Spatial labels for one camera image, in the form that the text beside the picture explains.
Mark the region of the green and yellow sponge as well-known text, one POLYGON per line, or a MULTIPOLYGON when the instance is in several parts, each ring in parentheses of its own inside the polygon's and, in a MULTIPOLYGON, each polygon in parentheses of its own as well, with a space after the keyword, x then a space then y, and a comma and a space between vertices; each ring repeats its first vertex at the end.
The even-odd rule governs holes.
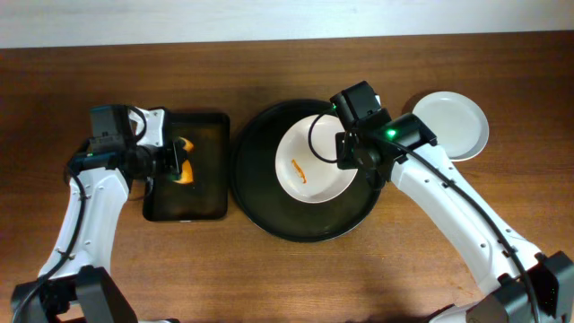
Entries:
POLYGON ((173 181, 175 183, 187 185, 194 182, 194 172, 189 160, 189 154, 191 154, 193 150, 194 145, 186 138, 178 137, 174 140, 173 152, 176 169, 174 171, 173 181))

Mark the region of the pinkish white plate with sauce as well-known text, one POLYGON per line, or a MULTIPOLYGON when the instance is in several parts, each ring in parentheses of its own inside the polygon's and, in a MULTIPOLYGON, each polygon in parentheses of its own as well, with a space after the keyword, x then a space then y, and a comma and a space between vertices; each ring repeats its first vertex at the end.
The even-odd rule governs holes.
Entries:
POLYGON ((356 169, 341 170, 336 158, 335 135, 344 128, 331 115, 311 115, 283 135, 274 157, 276 177, 289 196, 307 204, 320 204, 341 195, 354 181, 356 169))

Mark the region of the grey plate with sauce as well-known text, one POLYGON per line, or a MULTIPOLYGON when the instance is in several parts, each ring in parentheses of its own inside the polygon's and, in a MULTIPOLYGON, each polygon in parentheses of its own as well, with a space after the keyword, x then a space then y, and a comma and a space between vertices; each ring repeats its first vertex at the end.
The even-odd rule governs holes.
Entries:
POLYGON ((437 136, 453 162, 474 158, 488 143, 490 127, 483 110, 462 94, 428 94, 415 104, 413 114, 437 136))

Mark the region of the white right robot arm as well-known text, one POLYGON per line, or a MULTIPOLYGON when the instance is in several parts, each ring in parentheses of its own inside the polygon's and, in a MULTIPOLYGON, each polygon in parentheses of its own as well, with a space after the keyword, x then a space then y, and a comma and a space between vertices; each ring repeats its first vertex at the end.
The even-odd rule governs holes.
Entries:
POLYGON ((449 305, 430 322, 571 322, 573 262, 547 257, 470 186, 415 115, 343 118, 344 166, 364 168, 410 197, 454 246, 484 297, 449 305))

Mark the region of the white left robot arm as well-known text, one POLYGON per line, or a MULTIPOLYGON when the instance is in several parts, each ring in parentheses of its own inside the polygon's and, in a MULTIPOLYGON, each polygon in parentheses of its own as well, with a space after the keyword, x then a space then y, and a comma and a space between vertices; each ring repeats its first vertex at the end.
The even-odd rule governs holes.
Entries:
POLYGON ((91 109, 91 137, 65 165, 70 189, 57 242, 36 280, 17 285, 14 322, 57 322, 74 305, 81 322, 136 322, 109 270, 118 218, 136 180, 187 179, 183 138, 167 139, 168 111, 124 104, 91 109))

